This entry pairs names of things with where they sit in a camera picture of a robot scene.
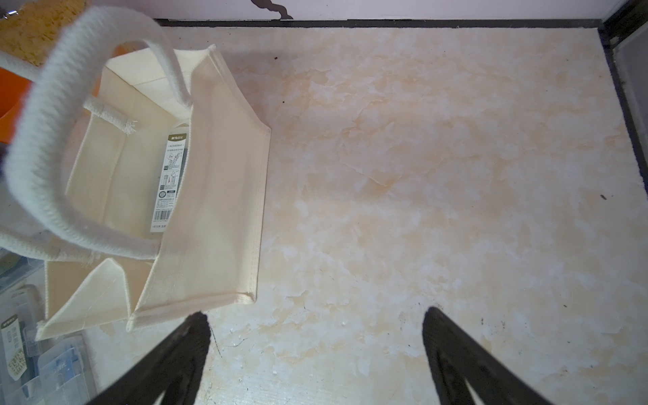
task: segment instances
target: yellow sponge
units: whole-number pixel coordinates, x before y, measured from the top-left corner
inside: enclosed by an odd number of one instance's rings
[[[0,19],[0,51],[40,66],[58,35],[88,4],[86,0],[37,0]]]

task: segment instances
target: black baseboard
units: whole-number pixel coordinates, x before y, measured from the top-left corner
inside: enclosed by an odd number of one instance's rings
[[[621,111],[623,112],[625,127],[628,130],[630,142],[632,143],[632,150],[634,151],[634,157],[637,160],[637,165],[639,166],[639,174],[641,175],[643,180],[643,188],[645,189],[646,195],[648,196],[648,165],[646,163],[642,144],[639,141],[637,127],[634,125],[634,121],[632,119],[630,104],[628,103],[628,98],[626,97],[625,91],[623,90],[623,84],[621,83],[619,71],[616,68],[616,63],[614,61],[614,50],[612,44],[610,43],[610,34],[606,29],[599,29],[599,37],[601,38],[603,52],[605,53],[605,60],[607,61],[608,68],[610,69],[610,74],[612,75],[612,81],[614,83],[614,89],[616,90],[616,96],[617,98],[619,98],[619,104],[621,104]]]
[[[605,21],[612,47],[648,22],[648,0],[629,0]]]
[[[297,21],[189,21],[156,19],[162,27],[283,27],[283,28],[601,28],[600,19],[346,19]]]

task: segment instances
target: white wall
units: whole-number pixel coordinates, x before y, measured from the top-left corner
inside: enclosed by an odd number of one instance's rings
[[[294,19],[605,18],[624,0],[273,0]],[[277,19],[250,0],[95,0],[154,18]]]

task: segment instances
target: marble-patterned floor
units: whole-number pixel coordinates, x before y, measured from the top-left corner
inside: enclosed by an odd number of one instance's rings
[[[648,395],[648,201],[596,29],[167,28],[272,127],[198,404],[437,403],[430,305],[556,404]],[[177,323],[85,331],[104,388]]]

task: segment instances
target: stain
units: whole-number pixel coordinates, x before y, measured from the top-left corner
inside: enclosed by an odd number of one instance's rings
[[[308,295],[308,290],[305,290],[300,295],[296,296],[286,296],[287,299],[291,300],[294,303],[294,308],[304,308],[306,309],[306,298]]]
[[[266,8],[269,11],[275,11],[281,14],[281,19],[292,19],[288,15],[288,10],[282,5],[276,5],[271,0],[252,0],[252,3],[259,8]]]
[[[107,334],[110,337],[115,335],[115,327],[113,326],[112,323],[107,323],[105,325],[100,325],[99,329],[101,329],[105,334]]]
[[[589,378],[590,380],[594,379],[602,379],[602,378],[608,378],[610,375],[632,375],[633,373],[636,372],[636,368],[634,366],[627,366],[624,364],[616,364],[616,365],[606,365],[604,367],[601,367],[600,365],[594,366],[590,365],[589,368],[586,367],[579,367],[578,368],[578,373],[581,377],[583,378]]]
[[[604,394],[602,392],[599,392],[598,394],[596,394],[596,396],[594,397],[594,400],[596,402],[601,403],[601,404],[610,404],[611,403],[610,402],[610,397],[608,397],[606,394]]]
[[[294,77],[296,79],[308,80],[309,82],[314,82],[316,84],[323,86],[329,82],[329,78],[327,76],[328,72],[330,72],[330,70],[319,71],[317,69],[311,69],[309,71],[298,73]]]
[[[531,228],[529,224],[522,224],[518,234],[518,249],[520,254],[523,254],[526,249],[531,249]]]
[[[400,323],[400,330],[402,331],[403,325],[406,325],[408,323],[407,315],[405,315],[405,313],[403,312],[399,314],[399,323]]]
[[[484,335],[481,335],[481,338],[480,338],[480,345],[481,345],[481,346],[482,346],[482,347],[483,347],[487,352],[490,353],[490,352],[492,351],[492,343],[491,343],[491,341],[488,340],[488,339],[486,338],[486,336],[484,336]]]
[[[286,307],[279,307],[275,309],[272,312],[272,318],[275,320],[275,325],[281,325],[288,319],[288,316],[290,316],[293,312],[293,309],[295,309],[296,306],[292,306],[290,308]]]
[[[603,333],[603,335],[611,338],[615,346],[627,345],[629,343],[628,328],[626,327],[622,327],[617,333]]]

